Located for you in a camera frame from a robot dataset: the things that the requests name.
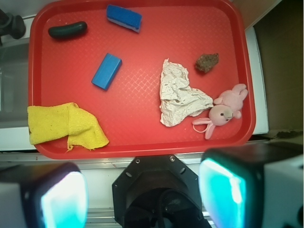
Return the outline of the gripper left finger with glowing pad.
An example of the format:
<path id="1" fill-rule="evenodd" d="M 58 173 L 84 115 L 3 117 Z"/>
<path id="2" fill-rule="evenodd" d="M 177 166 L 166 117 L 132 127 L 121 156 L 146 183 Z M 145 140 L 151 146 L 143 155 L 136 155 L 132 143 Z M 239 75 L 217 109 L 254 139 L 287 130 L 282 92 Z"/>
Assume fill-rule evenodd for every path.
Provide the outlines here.
<path id="1" fill-rule="evenodd" d="M 2 228 L 83 228 L 88 201 L 86 178 L 74 163 L 0 170 Z"/>

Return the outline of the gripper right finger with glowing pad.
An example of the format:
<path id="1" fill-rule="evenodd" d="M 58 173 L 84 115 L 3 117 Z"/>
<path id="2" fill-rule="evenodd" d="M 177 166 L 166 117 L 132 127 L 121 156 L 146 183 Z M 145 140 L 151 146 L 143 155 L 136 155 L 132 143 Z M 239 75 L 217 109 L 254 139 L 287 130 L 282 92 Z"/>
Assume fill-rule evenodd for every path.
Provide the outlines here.
<path id="1" fill-rule="evenodd" d="M 209 149 L 199 166 L 199 190 L 218 228 L 301 228 L 303 146 L 268 142 Z"/>

